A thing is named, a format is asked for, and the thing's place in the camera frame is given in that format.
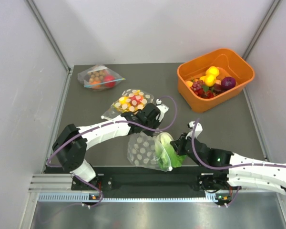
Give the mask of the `fake green lettuce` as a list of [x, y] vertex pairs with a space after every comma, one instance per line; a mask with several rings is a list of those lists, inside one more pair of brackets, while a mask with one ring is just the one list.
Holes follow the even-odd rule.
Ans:
[[186, 158], [186, 156], [177, 155], [170, 144], [173, 140], [168, 132], [161, 132], [155, 138], [155, 155], [162, 171], [172, 171], [173, 168], [181, 167]]

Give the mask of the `polka dot bag with vegetables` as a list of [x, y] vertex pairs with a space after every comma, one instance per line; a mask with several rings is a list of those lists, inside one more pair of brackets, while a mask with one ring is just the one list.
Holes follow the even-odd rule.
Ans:
[[155, 133], [154, 136], [148, 136], [141, 132], [130, 137], [127, 148], [127, 158], [132, 165], [162, 171], [158, 165], [158, 158], [155, 155], [154, 143], [156, 136], [160, 133], [161, 132]]

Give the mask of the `polka dot bag with fruit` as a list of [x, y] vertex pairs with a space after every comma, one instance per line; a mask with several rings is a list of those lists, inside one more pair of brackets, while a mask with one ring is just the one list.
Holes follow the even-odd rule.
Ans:
[[127, 89], [114, 101], [109, 109], [101, 115], [103, 120], [112, 120], [124, 112], [136, 112], [148, 103], [154, 102], [154, 96], [140, 89]]

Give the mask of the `fake red onion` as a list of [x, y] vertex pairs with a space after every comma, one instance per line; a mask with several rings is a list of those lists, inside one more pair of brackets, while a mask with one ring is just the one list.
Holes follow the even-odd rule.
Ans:
[[224, 90], [230, 90], [236, 86], [236, 80], [233, 77], [225, 77], [221, 81], [221, 87]]

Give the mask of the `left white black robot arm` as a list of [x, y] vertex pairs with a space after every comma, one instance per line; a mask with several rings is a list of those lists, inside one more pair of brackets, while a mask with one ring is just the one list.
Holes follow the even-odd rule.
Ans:
[[88, 189], [94, 189], [99, 180], [93, 167], [85, 160], [86, 151], [116, 137], [140, 132], [152, 136], [168, 110], [164, 104], [148, 103], [143, 109], [124, 112], [99, 124], [82, 127], [67, 125], [52, 146], [54, 155], [63, 171], [79, 177]]

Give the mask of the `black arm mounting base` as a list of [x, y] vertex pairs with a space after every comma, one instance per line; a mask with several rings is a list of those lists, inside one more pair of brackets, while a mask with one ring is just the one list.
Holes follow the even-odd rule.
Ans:
[[163, 172], [142, 167], [96, 167], [91, 184], [106, 197], [191, 197], [206, 190], [229, 190], [225, 175], [199, 166]]

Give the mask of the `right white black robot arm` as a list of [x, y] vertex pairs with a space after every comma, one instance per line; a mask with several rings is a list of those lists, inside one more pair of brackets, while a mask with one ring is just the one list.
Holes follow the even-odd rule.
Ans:
[[197, 165], [216, 173], [213, 184], [231, 187], [260, 188], [286, 196], [286, 164], [272, 163], [241, 156], [237, 153], [210, 148], [195, 137], [183, 133], [170, 145], [180, 156], [188, 156]]

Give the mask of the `fake red strawberries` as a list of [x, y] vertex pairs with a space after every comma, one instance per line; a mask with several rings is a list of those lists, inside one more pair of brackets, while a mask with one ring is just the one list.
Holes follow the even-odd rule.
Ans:
[[211, 99], [214, 98], [214, 93], [210, 90], [205, 91], [203, 88], [195, 91], [195, 94], [203, 99]]

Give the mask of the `small orange fake fruit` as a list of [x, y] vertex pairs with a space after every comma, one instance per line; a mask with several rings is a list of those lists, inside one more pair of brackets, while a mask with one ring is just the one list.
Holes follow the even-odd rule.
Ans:
[[187, 87], [191, 88], [194, 83], [192, 81], [186, 81], [185, 84]]

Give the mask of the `fake purple grapes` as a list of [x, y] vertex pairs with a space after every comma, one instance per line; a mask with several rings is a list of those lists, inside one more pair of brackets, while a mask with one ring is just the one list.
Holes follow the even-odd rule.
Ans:
[[197, 93], [202, 89], [202, 86], [204, 85], [204, 82], [201, 80], [193, 81], [193, 84], [191, 85], [191, 89], [193, 92]]

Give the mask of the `fake meat slice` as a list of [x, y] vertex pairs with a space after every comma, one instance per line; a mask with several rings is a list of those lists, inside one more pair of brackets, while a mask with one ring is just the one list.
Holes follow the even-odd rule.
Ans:
[[221, 80], [216, 80], [215, 84], [213, 85], [212, 91], [215, 94], [221, 94], [225, 92], [225, 89], [221, 85]]

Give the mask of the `yellow fake lemon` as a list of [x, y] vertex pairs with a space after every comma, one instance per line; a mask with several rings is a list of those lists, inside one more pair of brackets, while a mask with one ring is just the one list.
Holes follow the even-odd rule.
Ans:
[[211, 66], [209, 67], [206, 72], [205, 72], [206, 75], [214, 75], [215, 77], [217, 77], [219, 74], [220, 74], [220, 71], [217, 67], [215, 66]]
[[204, 77], [204, 83], [208, 87], [212, 87], [216, 82], [216, 77], [214, 75], [206, 75]]

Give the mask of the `yellow fake lemon upper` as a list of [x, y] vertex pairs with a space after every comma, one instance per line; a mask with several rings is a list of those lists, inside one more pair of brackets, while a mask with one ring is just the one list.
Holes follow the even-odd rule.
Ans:
[[206, 72], [205, 72], [206, 75], [214, 75], [215, 77], [217, 77], [219, 74], [220, 74], [220, 71], [217, 67], [215, 66], [211, 66], [209, 67]]

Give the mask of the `clear bag with nuts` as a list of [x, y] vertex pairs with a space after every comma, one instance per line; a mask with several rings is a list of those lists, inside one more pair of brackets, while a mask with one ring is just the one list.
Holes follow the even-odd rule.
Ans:
[[90, 90], [107, 90], [114, 88], [125, 78], [105, 65], [95, 65], [77, 75], [79, 83]]

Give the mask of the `orange plastic bin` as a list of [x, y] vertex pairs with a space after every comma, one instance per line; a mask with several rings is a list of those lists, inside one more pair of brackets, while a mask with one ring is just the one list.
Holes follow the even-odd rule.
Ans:
[[235, 51], [221, 48], [181, 64], [178, 91], [195, 112], [205, 112], [238, 95], [255, 77]]

